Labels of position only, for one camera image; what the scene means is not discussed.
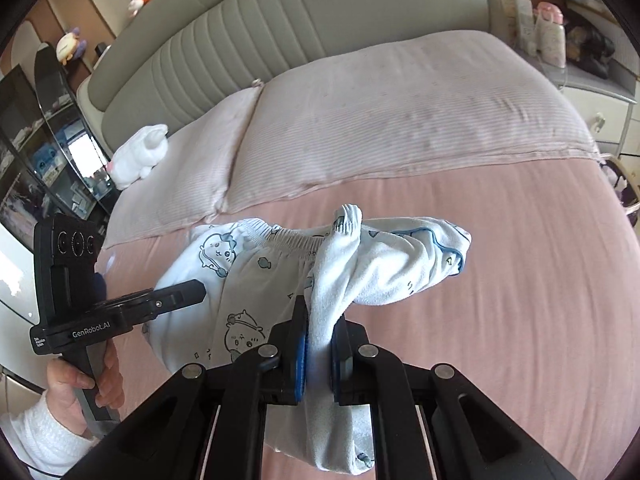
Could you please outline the white sleeve left forearm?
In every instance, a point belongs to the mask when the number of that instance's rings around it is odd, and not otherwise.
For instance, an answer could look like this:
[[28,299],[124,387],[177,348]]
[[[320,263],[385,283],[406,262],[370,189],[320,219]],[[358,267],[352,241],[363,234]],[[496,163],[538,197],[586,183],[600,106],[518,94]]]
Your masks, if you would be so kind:
[[21,414],[3,414],[1,430],[34,479],[62,477],[99,443],[61,425],[49,411],[45,392]]

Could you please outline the person left hand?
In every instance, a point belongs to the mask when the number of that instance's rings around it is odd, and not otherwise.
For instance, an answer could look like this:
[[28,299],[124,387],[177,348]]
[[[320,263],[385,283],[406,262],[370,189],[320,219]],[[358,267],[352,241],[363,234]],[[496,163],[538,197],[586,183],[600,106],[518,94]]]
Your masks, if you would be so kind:
[[47,365],[48,388],[46,403],[53,418],[72,434],[88,438],[91,432],[78,399],[76,389],[98,387],[96,404],[119,410],[125,402],[124,378],[119,370],[119,359],[114,342],[106,343],[103,372],[94,380],[62,359],[55,359]]

